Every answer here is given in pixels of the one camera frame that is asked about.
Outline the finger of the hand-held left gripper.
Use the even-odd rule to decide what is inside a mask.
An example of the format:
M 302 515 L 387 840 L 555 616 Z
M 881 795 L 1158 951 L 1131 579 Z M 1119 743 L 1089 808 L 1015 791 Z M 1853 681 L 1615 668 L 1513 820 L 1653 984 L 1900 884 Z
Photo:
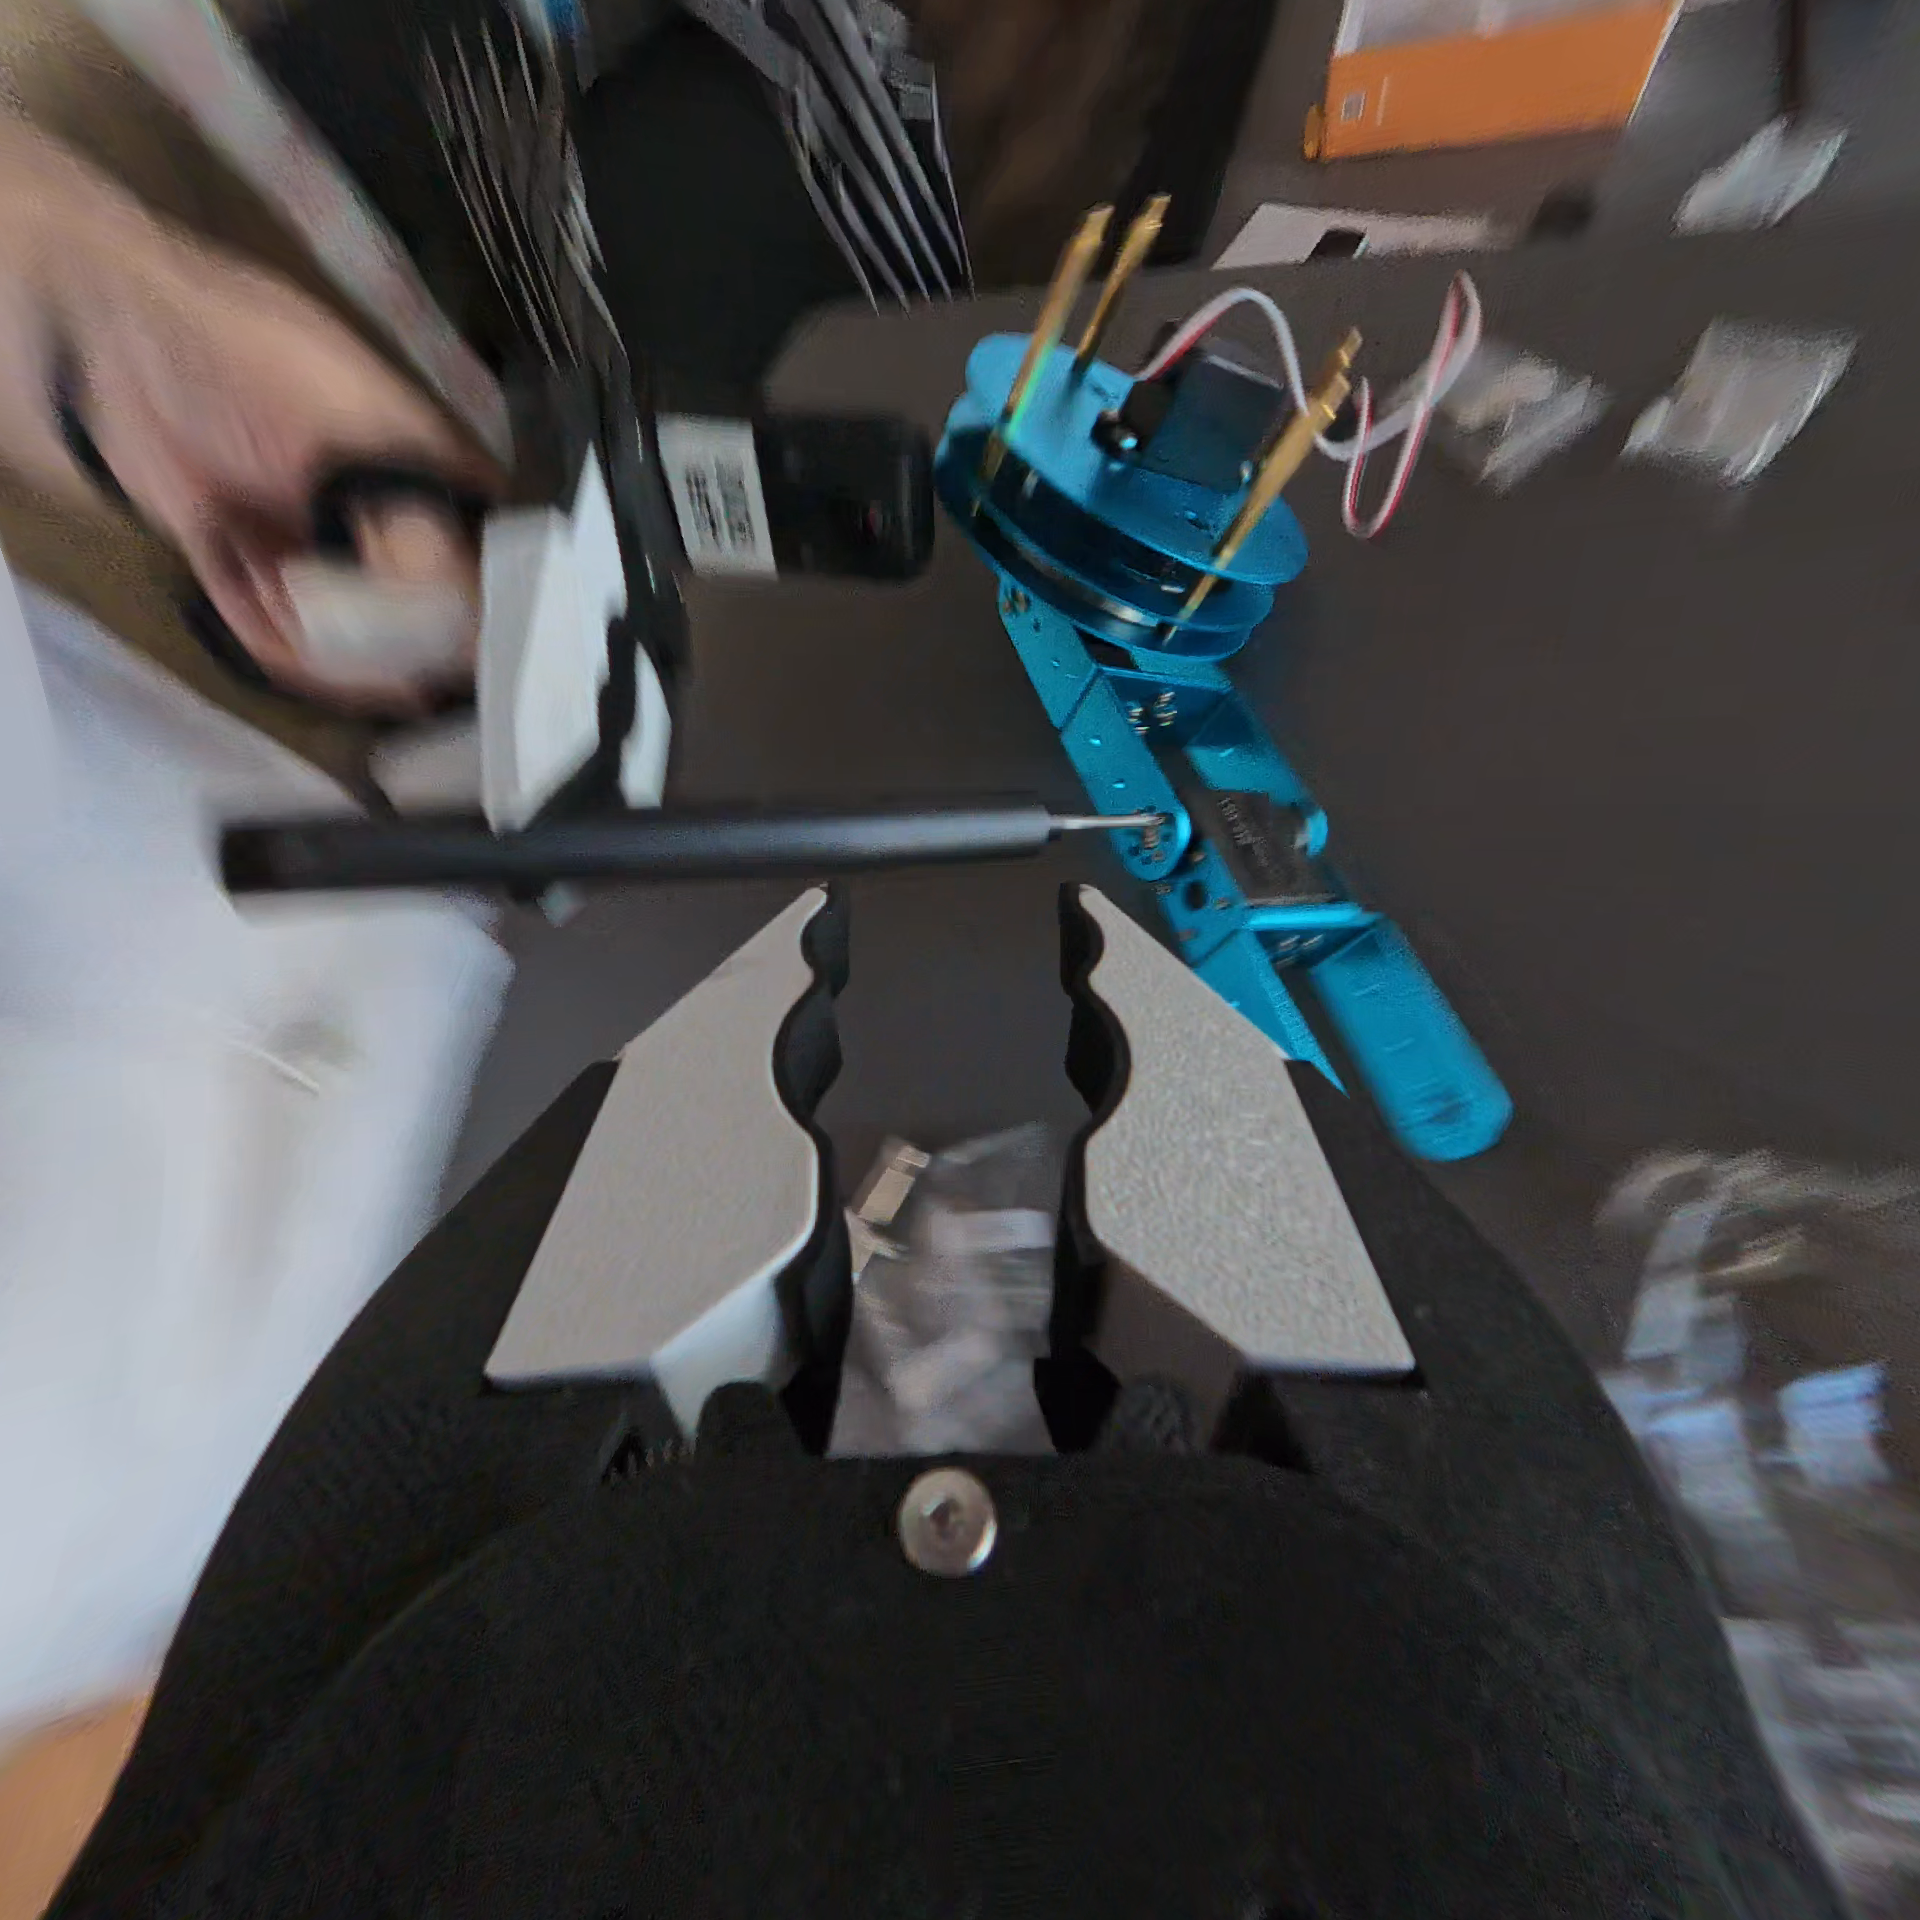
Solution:
M 650 652 L 637 641 L 614 644 L 614 664 L 630 687 L 630 721 L 618 743 L 614 791 L 625 809 L 658 809 L 674 726 L 665 687 Z
M 627 606 L 609 499 L 490 518 L 476 718 L 491 830 L 525 827 L 597 753 L 609 631 Z

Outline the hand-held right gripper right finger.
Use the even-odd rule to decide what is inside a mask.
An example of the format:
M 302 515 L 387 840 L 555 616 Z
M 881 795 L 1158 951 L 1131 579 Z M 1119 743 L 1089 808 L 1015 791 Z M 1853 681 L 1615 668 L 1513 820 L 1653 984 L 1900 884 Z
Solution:
M 1041 1408 L 1085 1450 L 1131 1388 L 1205 1447 L 1259 1383 L 1405 1388 L 1419 1363 L 1295 1062 L 1095 884 L 1059 897 L 1062 1163 Z

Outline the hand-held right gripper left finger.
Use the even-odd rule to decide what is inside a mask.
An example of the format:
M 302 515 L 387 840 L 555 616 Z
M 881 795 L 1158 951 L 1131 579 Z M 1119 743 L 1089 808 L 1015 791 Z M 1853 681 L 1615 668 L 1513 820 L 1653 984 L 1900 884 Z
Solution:
M 812 884 L 614 1056 L 491 1388 L 635 1385 L 690 1439 L 715 1390 L 817 1364 L 849 1289 L 818 1123 L 845 984 L 845 894 Z

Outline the black electric screwdriver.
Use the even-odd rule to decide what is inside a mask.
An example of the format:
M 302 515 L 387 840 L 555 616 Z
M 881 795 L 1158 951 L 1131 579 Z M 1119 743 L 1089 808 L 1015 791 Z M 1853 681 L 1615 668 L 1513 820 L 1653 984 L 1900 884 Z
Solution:
M 1036 801 L 926 808 L 618 809 L 497 830 L 473 812 L 229 823 L 231 897 L 466 889 L 537 897 L 569 882 L 818 880 L 1034 857 L 1066 838 Z

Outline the blue toy robot arm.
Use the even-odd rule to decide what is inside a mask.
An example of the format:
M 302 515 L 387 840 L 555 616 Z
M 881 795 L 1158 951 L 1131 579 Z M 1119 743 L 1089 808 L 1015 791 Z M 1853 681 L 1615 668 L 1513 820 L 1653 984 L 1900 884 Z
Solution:
M 1322 803 L 1227 672 L 1307 566 L 1284 502 L 1313 458 L 1341 470 L 1355 539 L 1394 519 L 1433 411 L 1481 346 L 1478 289 L 1446 284 L 1430 347 L 1386 417 L 1349 331 L 1305 380 L 1287 314 L 1234 287 L 1177 320 L 1138 370 L 1099 354 L 1161 234 L 1145 203 L 1075 344 L 1067 326 L 1113 208 L 1067 240 L 1026 334 L 986 334 L 932 455 L 932 488 L 994 577 L 1004 626 L 1097 814 L 1165 812 L 1156 846 L 1115 833 L 1175 951 L 1273 1042 L 1351 1070 L 1425 1162 L 1493 1147 L 1513 1103 L 1401 929 L 1340 879 Z

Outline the dark grey desk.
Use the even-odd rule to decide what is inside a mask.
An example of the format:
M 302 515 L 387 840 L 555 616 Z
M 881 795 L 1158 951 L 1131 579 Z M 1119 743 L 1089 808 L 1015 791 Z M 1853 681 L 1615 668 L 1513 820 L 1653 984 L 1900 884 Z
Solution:
M 1615 388 L 1610 420 L 1508 495 L 1429 459 L 1379 544 L 1291 495 L 1300 599 L 1234 674 L 1335 857 L 1399 922 L 1517 1115 L 1426 1174 L 1611 1375 L 1639 1249 L 1593 1215 L 1660 1147 L 1916 1169 L 1916 6 L 1839 27 L 1859 80 L 1836 179 L 1782 226 L 1677 238 L 1727 154 L 1721 86 L 1677 52 L 1654 163 L 1578 240 L 1484 256 L 1510 334 Z M 1635 414 L 1715 319 L 1855 330 L 1855 362 L 1751 488 L 1621 464 Z M 902 591 L 694 595 L 690 795 L 1073 795 L 986 567 L 949 531 Z M 1055 888 L 1103 848 L 854 880 L 844 1179 L 884 1136 L 1069 1129 Z M 565 1083 L 657 1018 L 786 889 L 700 884 L 522 922 L 518 979 L 445 1202 Z

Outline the person's left hand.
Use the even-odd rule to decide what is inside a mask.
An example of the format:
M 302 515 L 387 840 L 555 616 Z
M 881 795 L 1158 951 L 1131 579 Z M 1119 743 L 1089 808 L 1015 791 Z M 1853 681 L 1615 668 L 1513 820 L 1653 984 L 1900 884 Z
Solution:
M 5 120 L 5 470 L 125 513 L 254 672 L 345 713 L 473 687 L 497 471 L 325 302 Z

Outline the clear bag of small nuts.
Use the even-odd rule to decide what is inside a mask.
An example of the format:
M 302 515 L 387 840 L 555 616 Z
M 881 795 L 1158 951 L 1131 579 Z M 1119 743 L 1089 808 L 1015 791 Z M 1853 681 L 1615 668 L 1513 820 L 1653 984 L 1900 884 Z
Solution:
M 1042 1120 L 929 1150 L 900 1259 L 851 1271 L 830 1457 L 1047 1457 L 1066 1140 Z

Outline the black white striped cloth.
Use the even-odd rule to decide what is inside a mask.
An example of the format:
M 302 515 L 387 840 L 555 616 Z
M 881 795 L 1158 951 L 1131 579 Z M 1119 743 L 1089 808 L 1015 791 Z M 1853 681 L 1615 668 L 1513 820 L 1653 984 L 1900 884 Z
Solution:
M 604 266 L 574 120 L 601 68 L 692 25 L 765 95 L 806 201 L 873 304 L 977 289 L 932 62 L 900 6 L 423 6 L 428 127 L 479 246 Z

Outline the white cardboard box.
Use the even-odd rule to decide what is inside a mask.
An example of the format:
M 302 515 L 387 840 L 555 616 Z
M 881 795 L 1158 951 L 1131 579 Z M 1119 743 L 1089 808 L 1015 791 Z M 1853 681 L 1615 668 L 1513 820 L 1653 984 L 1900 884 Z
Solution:
M 1549 196 L 1525 219 L 1494 212 L 1390 212 L 1261 201 L 1219 252 L 1214 272 L 1503 252 L 1529 238 L 1578 235 L 1591 215 L 1593 203 L 1581 195 Z

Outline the clear bag of silver screws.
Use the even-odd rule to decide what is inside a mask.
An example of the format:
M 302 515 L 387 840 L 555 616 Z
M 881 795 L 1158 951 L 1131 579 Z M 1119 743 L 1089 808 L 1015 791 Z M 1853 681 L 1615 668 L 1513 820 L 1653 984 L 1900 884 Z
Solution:
M 1607 1395 L 1701 1563 L 1777 1776 L 1852 1915 L 1917 1915 L 1916 1497 L 1886 1371 L 1762 1388 L 1627 1368 Z

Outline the orange cardboard box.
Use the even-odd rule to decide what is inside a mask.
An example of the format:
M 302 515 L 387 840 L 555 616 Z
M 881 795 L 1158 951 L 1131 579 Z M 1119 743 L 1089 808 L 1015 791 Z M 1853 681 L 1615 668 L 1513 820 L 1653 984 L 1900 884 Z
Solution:
M 1677 2 L 1349 2 L 1303 156 L 1618 134 L 1677 15 Z

